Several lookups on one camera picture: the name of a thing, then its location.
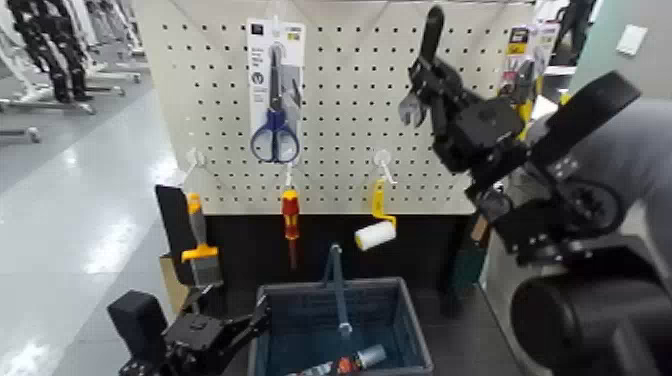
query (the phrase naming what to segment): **red screwdriver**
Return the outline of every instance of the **red screwdriver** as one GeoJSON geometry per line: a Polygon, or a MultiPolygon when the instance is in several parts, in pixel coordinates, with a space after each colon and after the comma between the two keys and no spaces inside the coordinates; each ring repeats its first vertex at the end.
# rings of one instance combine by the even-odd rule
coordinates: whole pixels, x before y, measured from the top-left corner
{"type": "Polygon", "coordinates": [[[299,238],[299,194],[288,189],[282,193],[282,215],[285,218],[285,238],[289,241],[289,265],[297,267],[296,240],[299,238]]]}

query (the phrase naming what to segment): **blue plastic basket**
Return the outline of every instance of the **blue plastic basket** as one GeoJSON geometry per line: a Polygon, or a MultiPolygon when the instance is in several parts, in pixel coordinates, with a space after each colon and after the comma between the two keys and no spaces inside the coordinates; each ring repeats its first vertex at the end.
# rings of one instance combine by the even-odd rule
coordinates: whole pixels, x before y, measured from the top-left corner
{"type": "Polygon", "coordinates": [[[381,344],[387,359],[362,376],[431,375],[434,366],[401,278],[344,283],[352,333],[339,332],[334,284],[265,285],[270,330],[252,342],[248,376],[285,376],[381,344]]]}

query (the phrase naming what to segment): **blue scissors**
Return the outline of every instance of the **blue scissors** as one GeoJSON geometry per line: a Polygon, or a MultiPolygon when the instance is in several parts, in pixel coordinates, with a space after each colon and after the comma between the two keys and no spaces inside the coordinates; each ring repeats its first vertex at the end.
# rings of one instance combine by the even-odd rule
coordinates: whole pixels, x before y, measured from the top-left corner
{"type": "Polygon", "coordinates": [[[299,155],[299,139],[287,123],[280,82],[280,46],[271,47],[270,100],[266,124],[252,135],[250,149],[263,162],[289,163],[299,155]]]}

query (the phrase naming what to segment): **paint roller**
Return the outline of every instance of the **paint roller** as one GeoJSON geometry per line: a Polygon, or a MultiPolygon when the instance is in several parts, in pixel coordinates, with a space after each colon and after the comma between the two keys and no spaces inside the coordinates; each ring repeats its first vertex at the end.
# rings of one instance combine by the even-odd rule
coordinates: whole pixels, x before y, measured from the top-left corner
{"type": "Polygon", "coordinates": [[[397,237],[397,218],[385,215],[383,209],[385,181],[386,179],[381,178],[374,184],[371,204],[371,214],[383,221],[355,232],[355,243],[362,251],[368,251],[397,237]]]}

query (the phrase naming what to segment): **pegboard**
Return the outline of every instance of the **pegboard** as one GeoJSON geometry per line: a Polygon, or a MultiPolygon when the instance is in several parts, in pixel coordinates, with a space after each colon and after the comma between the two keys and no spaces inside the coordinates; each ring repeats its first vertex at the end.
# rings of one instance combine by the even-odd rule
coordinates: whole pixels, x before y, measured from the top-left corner
{"type": "MultiPolygon", "coordinates": [[[[307,27],[301,155],[292,183],[302,213],[370,212],[379,149],[392,154],[396,186],[386,188],[392,214],[473,212],[454,175],[431,149],[431,124],[404,127],[397,105],[407,68],[418,55],[434,2],[283,1],[282,20],[307,27]]],[[[512,26],[528,23],[526,2],[440,2],[446,14],[439,55],[465,86],[495,95],[512,26]]],[[[277,214],[283,165],[249,151],[245,23],[271,18],[274,1],[142,0],[136,3],[163,115],[183,170],[191,148],[207,168],[185,186],[201,193],[208,214],[277,214]]]]}

